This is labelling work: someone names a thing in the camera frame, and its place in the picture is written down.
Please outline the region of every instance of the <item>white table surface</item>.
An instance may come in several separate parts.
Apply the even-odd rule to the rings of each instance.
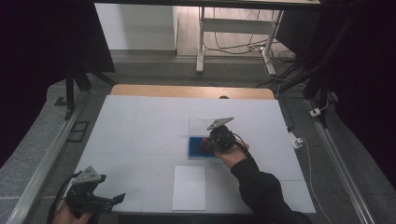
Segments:
[[[274,174],[291,209],[315,213],[275,100],[219,100],[109,95],[76,171],[89,165],[106,182],[94,192],[112,198],[113,212],[249,214],[238,182],[221,161],[189,160],[190,118],[234,117],[227,124],[250,144],[260,169]],[[205,211],[172,211],[176,166],[205,167]]]

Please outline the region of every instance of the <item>white paper sheet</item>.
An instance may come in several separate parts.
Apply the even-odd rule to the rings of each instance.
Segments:
[[[206,210],[205,167],[176,166],[172,210]]]

